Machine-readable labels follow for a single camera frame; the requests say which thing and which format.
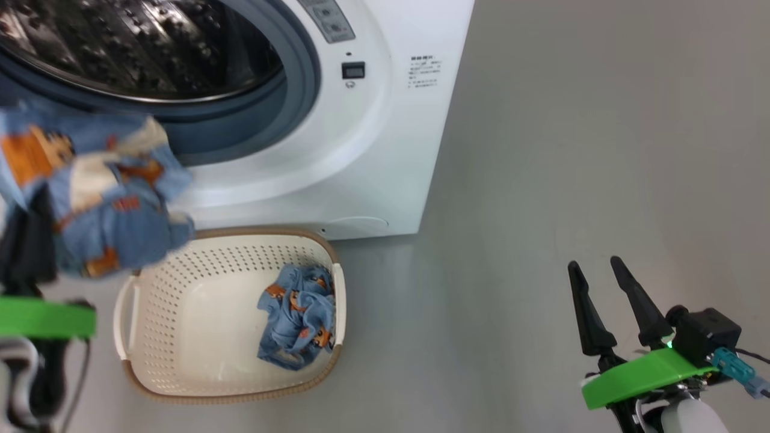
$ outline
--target brown basket rim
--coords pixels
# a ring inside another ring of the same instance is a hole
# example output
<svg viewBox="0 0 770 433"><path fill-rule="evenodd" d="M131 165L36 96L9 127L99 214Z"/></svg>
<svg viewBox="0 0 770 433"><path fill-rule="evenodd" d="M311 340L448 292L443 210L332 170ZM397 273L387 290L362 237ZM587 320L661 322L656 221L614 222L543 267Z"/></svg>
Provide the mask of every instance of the brown basket rim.
<svg viewBox="0 0 770 433"><path fill-rule="evenodd" d="M250 235L284 235L284 236L299 236L299 237L307 237L311 240L316 241L319 243L324 250L329 254L329 257L332 259L332 263L339 263L340 259L336 254L336 251L334 248L332 248L331 244L326 239L323 239L318 234L315 234L313 232L310 232L308 230L301 230L301 229L294 229L290 227L233 227L233 228L226 228L226 229L211 229L211 230L198 230L196 232L196 239L209 239L213 237L228 237L228 236L250 236ZM139 276L141 274L141 270L137 270L134 274L136 276ZM326 364L326 367L323 368L323 371L321 371L316 377L313 379L304 382L302 384L290 386L287 388L279 388L272 391L261 391L261 392L254 392L251 394L237 394L237 395L218 395L218 396L211 396L211 397L192 397L192 396L176 396L176 395L166 395L166 394L160 394L154 391L150 391L147 387L145 387L141 381L139 381L139 378L136 377L136 373L134 372L133 366L131 365L131 361L124 360L122 361L123 366L123 372L126 374L126 378L131 382L131 384L136 388L137 391L139 391L141 394L144 394L147 398L150 398L151 400L158 401L161 403L170 403L170 404L233 404L233 403L242 403L244 401L257 401L257 400L269 400L274 398L281 398L290 394L296 394L299 392L308 391L311 388L315 388L318 386L319 383L321 383L324 379L326 379L326 376L331 373L332 369L334 368L334 365L337 362L337 359L340 357L340 353L342 352L342 344L335 344L334 349L332 350L332 356L329 359L329 362Z"/></svg>

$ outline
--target laundry basket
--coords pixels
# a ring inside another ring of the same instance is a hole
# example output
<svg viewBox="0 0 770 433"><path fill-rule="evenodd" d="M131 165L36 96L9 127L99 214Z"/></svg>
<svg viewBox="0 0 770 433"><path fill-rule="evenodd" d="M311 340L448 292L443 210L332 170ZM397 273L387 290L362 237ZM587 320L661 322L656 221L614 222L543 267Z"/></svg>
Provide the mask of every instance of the laundry basket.
<svg viewBox="0 0 770 433"><path fill-rule="evenodd" d="M299 371L256 357L267 324L256 304L287 263L328 269L336 301L333 350ZM340 356L345 313L342 267L323 238L258 227L207 230L129 279L115 304L113 331L126 376L143 394L168 403L227 404L318 385Z"/></svg>

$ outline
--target crumpled blue clothing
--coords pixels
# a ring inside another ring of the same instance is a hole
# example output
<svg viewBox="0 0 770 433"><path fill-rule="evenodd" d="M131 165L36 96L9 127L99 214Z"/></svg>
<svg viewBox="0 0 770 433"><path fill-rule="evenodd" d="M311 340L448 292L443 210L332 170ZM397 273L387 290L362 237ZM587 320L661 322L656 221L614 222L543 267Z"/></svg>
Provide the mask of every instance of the crumpled blue clothing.
<svg viewBox="0 0 770 433"><path fill-rule="evenodd" d="M287 370L312 364L322 350L331 351L334 333L332 280L324 267L281 269L257 307L268 313L257 357Z"/></svg>
<svg viewBox="0 0 770 433"><path fill-rule="evenodd" d="M192 177L152 117L0 110L0 194L28 206L49 188L57 267L102 277L161 260L194 235L191 218L166 203Z"/></svg>

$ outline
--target cable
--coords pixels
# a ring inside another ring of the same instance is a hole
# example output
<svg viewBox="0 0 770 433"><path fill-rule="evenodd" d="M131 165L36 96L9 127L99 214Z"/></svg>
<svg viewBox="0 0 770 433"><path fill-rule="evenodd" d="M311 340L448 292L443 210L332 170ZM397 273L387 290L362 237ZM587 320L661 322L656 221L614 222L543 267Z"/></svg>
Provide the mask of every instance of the cable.
<svg viewBox="0 0 770 433"><path fill-rule="evenodd" d="M760 360L760 361L762 361L762 362L766 362L766 363L770 364L770 359L768 359L768 358L766 358L766 357L763 357L763 356L762 356L762 355L760 355L760 354L756 354L756 353L754 353L754 352L745 351L745 350L743 350L743 349L737 349L737 348L736 348L736 349L735 349L735 353L744 354L744 355L746 355L746 356L749 356L749 357L753 357L753 358L755 358L755 359L759 359L759 360Z"/></svg>
<svg viewBox="0 0 770 433"><path fill-rule="evenodd" d="M85 359L83 359L83 366L80 369L80 379L78 379L78 386L75 389L75 393L72 395L72 403L69 404L69 411L67 412L64 423L62 424L62 430L59 433L67 433L69 428L69 422L72 421L72 416L75 414L75 409L80 402L80 394L83 392L85 385L85 376L89 372L89 364L91 362L91 341L85 341Z"/></svg>

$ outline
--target washing machine door opening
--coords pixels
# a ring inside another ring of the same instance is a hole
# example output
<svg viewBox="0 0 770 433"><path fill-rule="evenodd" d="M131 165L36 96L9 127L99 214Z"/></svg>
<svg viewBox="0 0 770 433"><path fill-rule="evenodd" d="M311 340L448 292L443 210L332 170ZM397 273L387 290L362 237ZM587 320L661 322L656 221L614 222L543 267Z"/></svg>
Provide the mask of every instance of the washing machine door opening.
<svg viewBox="0 0 770 433"><path fill-rule="evenodd" d="M0 0L0 72L72 109L151 114L187 165L288 135L318 65L281 0Z"/></svg>

